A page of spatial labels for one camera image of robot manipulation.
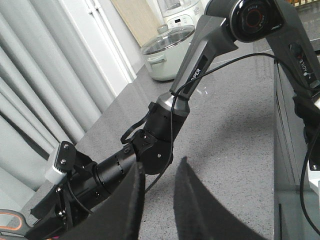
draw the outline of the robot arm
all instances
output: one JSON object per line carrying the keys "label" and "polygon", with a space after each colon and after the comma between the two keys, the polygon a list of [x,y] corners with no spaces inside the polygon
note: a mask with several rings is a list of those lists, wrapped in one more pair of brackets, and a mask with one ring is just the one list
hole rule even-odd
{"label": "robot arm", "polygon": [[[320,64],[294,8],[284,0],[212,0],[198,22],[172,87],[149,105],[146,123],[132,141],[100,164],[75,149],[68,158],[70,149],[60,147],[54,164],[68,171],[72,182],[68,186],[65,177],[32,210],[40,220],[26,237],[33,240],[59,236],[79,224],[88,213],[79,207],[78,201],[87,209],[101,203],[113,193],[135,161],[143,164],[146,174],[160,173],[172,157],[171,137],[176,138],[190,112],[188,101],[200,81],[197,77],[206,72],[215,57],[236,50],[236,40],[253,42],[262,38],[267,39],[274,54],[299,80],[297,84],[284,68],[296,93],[296,113],[305,122],[308,142],[320,122],[320,91],[316,89],[320,85]],[[178,92],[186,83],[189,84]],[[62,159],[71,161],[72,167],[64,169],[69,164],[63,164]]]}

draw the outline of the kitchen appliance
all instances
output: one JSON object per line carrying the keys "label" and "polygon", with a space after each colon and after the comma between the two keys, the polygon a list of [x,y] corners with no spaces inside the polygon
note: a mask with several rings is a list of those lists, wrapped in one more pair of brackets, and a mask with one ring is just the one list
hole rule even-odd
{"label": "kitchen appliance", "polygon": [[200,0],[157,0],[163,21],[169,28],[197,25],[204,7]]}
{"label": "kitchen appliance", "polygon": [[158,35],[141,47],[146,69],[154,80],[173,80],[186,55],[195,32],[193,25],[168,28],[162,25]]}

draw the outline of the kitchen counter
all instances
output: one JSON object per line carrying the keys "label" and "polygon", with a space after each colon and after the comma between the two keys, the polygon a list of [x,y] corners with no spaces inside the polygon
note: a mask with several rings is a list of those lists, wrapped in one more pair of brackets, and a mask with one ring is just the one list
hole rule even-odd
{"label": "kitchen counter", "polygon": [[[310,39],[315,39],[312,29],[316,28],[319,36],[320,24],[319,20],[310,23],[310,11],[308,7],[300,14]],[[270,52],[265,40],[236,45],[238,50],[217,57],[210,69],[245,54]],[[271,58],[255,56],[202,79],[189,101],[190,114],[174,142],[173,163],[145,196],[140,240],[178,239],[173,195],[177,166],[183,156],[234,216],[266,239],[273,239],[273,69]],[[145,67],[137,75],[76,145],[98,163],[122,148],[122,134],[172,84],[152,80]],[[148,175],[146,185],[154,178]]]}

